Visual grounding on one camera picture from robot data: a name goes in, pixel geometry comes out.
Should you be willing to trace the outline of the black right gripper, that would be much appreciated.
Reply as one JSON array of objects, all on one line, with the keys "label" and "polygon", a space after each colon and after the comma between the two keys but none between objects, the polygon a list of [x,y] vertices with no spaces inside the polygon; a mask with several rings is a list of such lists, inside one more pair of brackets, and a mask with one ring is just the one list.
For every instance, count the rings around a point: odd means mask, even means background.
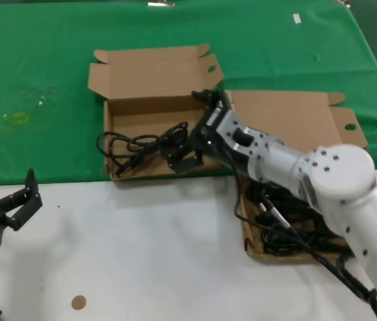
[{"label": "black right gripper", "polygon": [[203,155],[217,161],[229,161],[229,127],[225,119],[231,102],[222,89],[192,91],[193,98],[205,105],[205,111],[194,126],[190,146],[179,146],[166,153],[168,167],[177,174],[190,172],[203,165]]}]

